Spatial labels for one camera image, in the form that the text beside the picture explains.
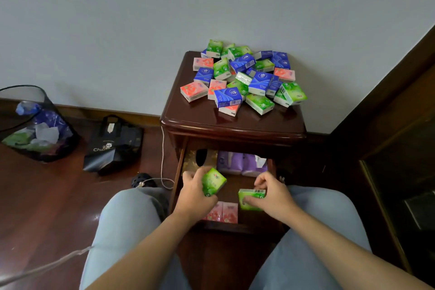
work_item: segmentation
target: brand logo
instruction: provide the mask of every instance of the brand logo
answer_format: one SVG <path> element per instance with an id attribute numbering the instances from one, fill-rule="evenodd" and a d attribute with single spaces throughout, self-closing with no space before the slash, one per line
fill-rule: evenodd
<path id="1" fill-rule="evenodd" d="M 103 146 L 103 148 L 94 148 L 94 151 L 95 151 L 95 152 L 102 152 L 102 151 L 104 151 L 104 150 L 108 150 L 108 149 L 110 149 L 110 148 L 112 148 L 112 144 L 109 142 L 109 143 L 106 143 L 106 144 Z"/>

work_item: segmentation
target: light blue jeans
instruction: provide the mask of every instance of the light blue jeans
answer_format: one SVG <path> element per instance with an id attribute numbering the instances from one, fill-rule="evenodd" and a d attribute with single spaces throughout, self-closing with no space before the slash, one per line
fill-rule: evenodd
<path id="1" fill-rule="evenodd" d="M 361 219 L 344 194 L 331 189 L 289 186 L 296 203 L 346 238 L 370 250 Z M 117 193 L 101 212 L 80 289 L 88 287 L 155 230 L 167 213 L 164 189 L 134 188 Z M 160 289 L 190 289 L 176 255 Z M 267 258 L 250 289 L 340 289 L 307 243 L 289 230 Z"/>

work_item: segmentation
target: wall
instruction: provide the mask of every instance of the wall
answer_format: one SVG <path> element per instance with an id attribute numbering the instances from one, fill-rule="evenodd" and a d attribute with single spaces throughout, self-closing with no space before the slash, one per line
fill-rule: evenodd
<path id="1" fill-rule="evenodd" d="M 0 0 L 0 86 L 160 115 L 185 51 L 222 39 L 290 53 L 330 133 L 434 22 L 435 0 Z"/>

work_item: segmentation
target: person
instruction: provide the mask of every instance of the person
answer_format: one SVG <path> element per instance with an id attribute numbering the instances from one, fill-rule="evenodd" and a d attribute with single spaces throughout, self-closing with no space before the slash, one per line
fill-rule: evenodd
<path id="1" fill-rule="evenodd" d="M 190 289 L 174 251 L 188 230 L 215 206 L 202 192 L 209 169 L 183 173 L 171 215 L 160 188 L 119 192 L 104 207 L 80 288 Z M 373 255 L 358 213 L 344 194 L 286 185 L 269 172 L 255 180 L 264 199 L 245 202 L 263 209 L 290 230 L 275 247 L 250 289 L 432 289 Z"/>

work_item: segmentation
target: leg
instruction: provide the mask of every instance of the leg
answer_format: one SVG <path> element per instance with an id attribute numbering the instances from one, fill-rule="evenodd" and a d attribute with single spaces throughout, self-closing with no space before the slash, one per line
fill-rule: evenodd
<path id="1" fill-rule="evenodd" d="M 331 189 L 289 186 L 304 211 L 346 238 L 370 250 L 358 212 L 344 194 Z M 340 289 L 340 285 L 307 243 L 289 230 L 255 277 L 256 289 Z"/>
<path id="2" fill-rule="evenodd" d="M 167 200 L 162 188 L 134 188 L 120 191 L 101 212 L 94 246 L 86 259 L 80 290 L 151 234 L 164 219 Z M 161 289 L 190 289 L 180 260 L 171 259 Z"/>

